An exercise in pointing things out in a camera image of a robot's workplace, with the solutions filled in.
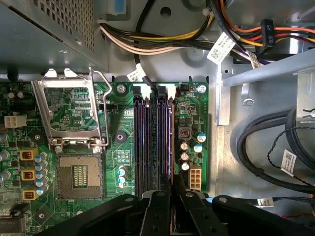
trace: capacitor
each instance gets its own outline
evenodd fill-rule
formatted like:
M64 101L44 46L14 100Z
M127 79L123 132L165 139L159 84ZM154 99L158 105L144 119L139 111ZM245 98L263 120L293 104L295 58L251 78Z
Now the capacitor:
M42 169L45 169L47 166L47 161L42 161L40 163L35 164L35 170L36 171L41 171Z
M3 171L0 173L0 183L5 182L11 178L11 173L9 171Z
M47 154L42 152L40 155L35 156L34 161L36 163L40 163L40 162L46 160L46 158L47 158Z
M44 176L42 179L37 179L35 181L35 185L37 187L42 187L44 184L46 184L48 182L48 177L47 176Z
M43 178L44 176L46 176L48 174L48 170L47 169L44 169L44 170L41 170L41 171L37 171L35 173L35 178L36 179L41 179Z
M188 164L187 162L184 162L184 163L182 164L182 170L183 170L183 171L189 170L189 164Z
M206 135L202 133L201 131L196 132L195 137L197 141L200 143L203 143L204 141L206 141Z
M36 189L36 193L41 196L44 193L46 193L48 191L48 189L49 189L48 184L44 184L42 187Z
M8 135L6 133L0 133L0 144L5 143L8 140Z
M189 160L189 155L188 155L188 153L187 153L187 152L183 152L183 153L181 154L181 159L182 159L183 161L188 161L188 160Z
M200 142L195 141L191 146L195 152L202 152L202 144Z
M3 150L3 151L0 151L0 161L4 161L6 159L8 159L10 157L10 153Z
M186 141L182 141L180 145L181 150L186 151L188 150L188 143Z
M125 176L118 177L118 183L125 183L125 182L126 182Z
M8 93L8 98L9 98L9 99L15 98L15 94L12 93L12 92Z
M126 174L126 171L124 169L118 170L118 176L124 176Z

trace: screw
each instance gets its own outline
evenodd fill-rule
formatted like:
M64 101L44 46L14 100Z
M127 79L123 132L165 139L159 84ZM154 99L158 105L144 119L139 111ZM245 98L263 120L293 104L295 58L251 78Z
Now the screw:
M226 198L219 198L219 201L222 203L227 203L227 199Z
M118 93L124 93L124 92L126 92L126 87L125 87L125 85L117 85L117 92L118 92Z
M187 192L187 193L186 193L186 197L190 197L190 198L191 198L191 197L193 197L193 196L194 196L194 194L193 194L192 192Z
M101 153L101 152L102 152L102 147L96 146L96 147L94 148L94 151L95 151L96 153Z
M158 192L158 193L157 193L157 196L163 197L163 196L165 196L165 193L164 193L164 192Z
M55 147L55 152L56 152L57 154L62 153L62 152L63 152L62 147L61 147L61 146L57 146L57 147Z

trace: white label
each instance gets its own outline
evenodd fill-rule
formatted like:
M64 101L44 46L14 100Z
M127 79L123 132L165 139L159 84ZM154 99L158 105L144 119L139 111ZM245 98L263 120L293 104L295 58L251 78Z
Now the white label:
M251 51L248 51L248 50L247 50L247 53L250 56L251 64L252 64L253 69L259 68L260 67L260 63L259 63L259 61L257 59L257 56L254 53L252 53Z
M146 73L142 69L142 66L140 63L136 65L136 68L137 69L131 72L130 74L128 74L127 77L131 82L143 82L142 78L146 76Z
M235 43L230 39L226 33L222 33L218 38L212 49L210 50L207 58L213 61L215 64L220 65L224 58L229 54L229 52L234 47Z
M290 176L293 176L295 160L296 160L296 155L289 152L288 150L284 150L281 169Z
M260 207L273 207L274 204L274 200L272 200L272 198L260 198L257 199L258 201L258 206Z

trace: black wire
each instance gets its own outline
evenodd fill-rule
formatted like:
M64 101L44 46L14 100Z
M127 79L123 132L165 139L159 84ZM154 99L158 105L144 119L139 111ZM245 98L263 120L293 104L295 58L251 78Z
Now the black wire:
M290 129L295 127L296 124L296 109L293 109L287 117L287 122L285 123L285 128ZM286 139L289 143L290 148L293 153L297 155L299 160L302 161L307 167L315 171L315 159L303 148L301 141L297 135L296 130L290 130L285 133Z
M231 33L231 31L229 30L227 23L224 19L224 16L222 14L221 8L218 7L216 0L210 0L209 4L211 6L212 12L213 12L220 28L223 30L224 33L226 33L227 36L229 36L230 39L232 39L236 43L236 45L240 48L240 50L242 52L245 52L246 49L243 47L241 42L239 42L235 38L235 36Z
M277 127L280 125L284 125L286 122L286 116L288 115L287 112L281 112L281 113L276 113L276 114L271 114L269 116L264 116L264 119L257 119L259 122L255 126L250 126L248 127L239 137L236 143L236 150L237 154L239 156L240 161L242 164L253 174L255 174L257 177L260 177L261 179L275 184L277 186L291 189L293 191L298 191L298 192L303 192L303 193L308 193L308 194L313 194L315 193L315 187L314 186L307 186L307 185L300 185L300 184L294 184L286 181L282 181L279 179L276 179L268 174L265 173L264 169L262 168L257 168L249 159L247 153L246 153L246 139L247 137L259 130L263 129L268 129L268 128L273 128ZM268 117L271 117L272 119L278 119L278 120L269 120L266 121Z

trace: wire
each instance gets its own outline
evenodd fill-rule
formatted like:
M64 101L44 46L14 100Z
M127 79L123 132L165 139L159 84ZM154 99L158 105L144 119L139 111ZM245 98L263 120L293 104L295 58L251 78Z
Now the wire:
M293 191L303 192L303 193L309 193L313 194L315 193L315 187L314 186L307 186L307 185L300 185L300 184L294 184L286 181L282 181L279 179L276 179L268 174L265 173L264 169L257 168L249 159L247 153L246 153L246 139L247 137L259 130L268 129L277 127L280 125L284 125L286 122L286 116L288 115L289 111L275 113L267 116L263 116L262 118L258 118L251 122L250 126L247 126L247 128L244 130L244 132L241 134L239 139L236 142L236 150L238 157L242 164L253 174L255 174L257 177L260 177L261 179L275 184L277 186L291 189Z

